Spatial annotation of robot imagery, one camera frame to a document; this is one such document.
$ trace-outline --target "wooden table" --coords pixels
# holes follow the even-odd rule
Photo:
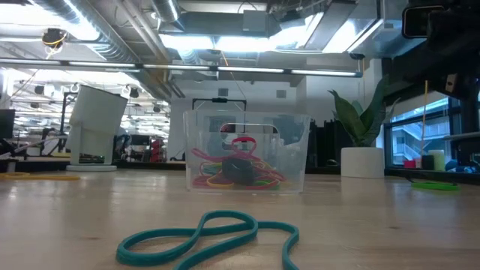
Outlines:
[[[124,237],[161,227],[195,227],[204,212],[232,209],[295,224],[300,241],[291,257],[302,270],[478,270],[480,188],[461,188],[413,190],[400,179],[308,175],[298,196],[216,195],[188,192],[185,172],[161,170],[90,172],[75,182],[3,181],[0,265],[8,270],[134,269],[115,261]],[[228,237],[202,238],[194,249]],[[286,238],[286,233],[262,230],[255,242],[196,269],[281,269]],[[162,251],[184,240],[149,241],[135,250]]]

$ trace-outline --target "plastic container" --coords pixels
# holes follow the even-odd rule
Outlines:
[[[185,112],[187,188],[303,191],[310,121],[308,115],[274,112]]]

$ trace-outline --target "white planter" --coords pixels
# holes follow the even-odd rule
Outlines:
[[[344,177],[379,179],[384,177],[383,149],[375,147],[342,148],[341,172]]]

